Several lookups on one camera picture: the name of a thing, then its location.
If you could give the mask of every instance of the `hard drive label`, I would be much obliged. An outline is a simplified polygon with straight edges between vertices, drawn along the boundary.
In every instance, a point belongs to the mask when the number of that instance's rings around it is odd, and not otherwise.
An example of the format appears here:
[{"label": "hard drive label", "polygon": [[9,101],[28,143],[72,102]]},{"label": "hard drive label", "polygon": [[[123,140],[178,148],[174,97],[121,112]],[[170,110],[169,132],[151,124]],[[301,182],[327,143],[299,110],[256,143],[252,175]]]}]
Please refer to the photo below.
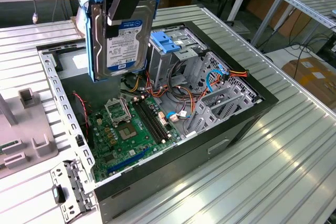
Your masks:
[{"label": "hard drive label", "polygon": [[137,34],[141,29],[141,20],[122,22],[118,37],[107,40],[107,67],[110,70],[129,68],[136,62],[140,44]]}]

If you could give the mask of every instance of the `ribbed metal surface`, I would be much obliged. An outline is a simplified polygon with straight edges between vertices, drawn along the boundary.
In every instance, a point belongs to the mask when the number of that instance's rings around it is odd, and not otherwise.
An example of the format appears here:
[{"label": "ribbed metal surface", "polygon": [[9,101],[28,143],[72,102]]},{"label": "ribbed metal surface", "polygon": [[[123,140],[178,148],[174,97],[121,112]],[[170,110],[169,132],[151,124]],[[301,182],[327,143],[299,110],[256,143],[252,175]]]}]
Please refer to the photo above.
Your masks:
[{"label": "ribbed metal surface", "polygon": [[[334,115],[205,9],[162,9],[154,25],[184,20],[194,21],[280,102],[243,141],[113,223],[323,223],[336,207]],[[1,94],[11,97],[25,86],[38,91],[56,135],[64,128],[57,123],[35,46],[77,37],[67,22],[0,30]],[[62,136],[57,142],[67,147]],[[56,158],[0,180],[0,198],[6,199],[0,201],[1,220],[61,223],[48,170],[70,156],[71,149],[61,151]],[[93,211],[75,223],[101,223],[100,214]]]},{"label": "ribbed metal surface", "polygon": [[336,0],[285,1],[329,28],[336,26],[336,18],[331,15],[331,11],[336,9]]},{"label": "ribbed metal surface", "polygon": [[0,29],[0,93],[8,99],[16,97],[17,91],[23,88],[30,87],[38,92],[60,151],[52,159],[0,180],[1,223],[36,221],[38,216],[42,220],[45,214],[52,214],[52,219],[36,223],[62,223],[61,213],[50,190],[53,183],[49,170],[65,159],[72,159],[74,153],[36,46],[77,38],[80,37],[71,21]]}]

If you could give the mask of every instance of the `metal rail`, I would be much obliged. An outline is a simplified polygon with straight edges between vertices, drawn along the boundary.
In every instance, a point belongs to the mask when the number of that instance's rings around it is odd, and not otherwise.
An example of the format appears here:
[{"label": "metal rail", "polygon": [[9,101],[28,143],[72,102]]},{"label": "metal rail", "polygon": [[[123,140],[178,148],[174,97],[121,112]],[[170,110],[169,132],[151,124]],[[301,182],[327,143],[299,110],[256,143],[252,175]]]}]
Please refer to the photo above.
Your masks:
[{"label": "metal rail", "polygon": [[278,25],[276,25],[276,28],[279,27],[279,25],[285,21],[289,13],[296,8],[316,20],[318,23],[336,31],[336,18],[331,15],[331,11],[336,9],[336,0],[275,0],[251,41],[253,46],[257,45],[281,1],[286,1],[291,6],[287,8]]}]

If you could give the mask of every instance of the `motherboard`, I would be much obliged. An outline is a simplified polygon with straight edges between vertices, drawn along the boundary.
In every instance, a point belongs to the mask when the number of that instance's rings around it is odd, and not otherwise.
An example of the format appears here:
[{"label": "motherboard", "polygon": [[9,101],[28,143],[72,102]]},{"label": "motherboard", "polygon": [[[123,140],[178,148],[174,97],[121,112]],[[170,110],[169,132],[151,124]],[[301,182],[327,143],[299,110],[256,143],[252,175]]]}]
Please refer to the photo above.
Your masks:
[{"label": "motherboard", "polygon": [[96,182],[181,140],[152,97],[108,101],[105,109],[88,117]]}]

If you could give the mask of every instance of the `green circuit board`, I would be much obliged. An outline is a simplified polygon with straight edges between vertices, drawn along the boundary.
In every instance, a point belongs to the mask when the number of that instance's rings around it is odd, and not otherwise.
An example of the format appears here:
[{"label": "green circuit board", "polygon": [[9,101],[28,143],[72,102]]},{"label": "green circuit board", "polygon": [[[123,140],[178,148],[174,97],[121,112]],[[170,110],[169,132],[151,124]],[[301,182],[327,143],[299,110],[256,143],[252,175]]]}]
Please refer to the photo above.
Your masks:
[{"label": "green circuit board", "polygon": [[[161,111],[152,97],[146,98],[144,102],[157,113]],[[165,143],[156,143],[132,102],[127,102],[126,105],[131,114],[131,121],[119,123],[118,127],[113,127],[106,109],[89,115],[95,146],[91,148],[91,152],[96,161],[93,167],[96,182],[102,181],[181,140],[173,124],[169,122],[169,125],[162,127],[162,129],[168,132],[171,137]],[[109,108],[109,111],[112,117],[113,115],[123,114],[121,106]],[[129,162],[132,158],[134,158],[133,162],[114,170],[113,173],[108,172],[111,167],[118,167],[123,162]]]},{"label": "green circuit board", "polygon": [[9,146],[12,146],[12,145],[17,144],[17,143],[18,143],[18,141],[17,141],[17,140],[14,140],[14,141],[12,141],[12,142],[9,142],[9,143],[0,145],[0,155],[3,155],[3,154],[4,154],[4,152],[3,152],[2,149],[6,148],[6,147],[9,147]]}]

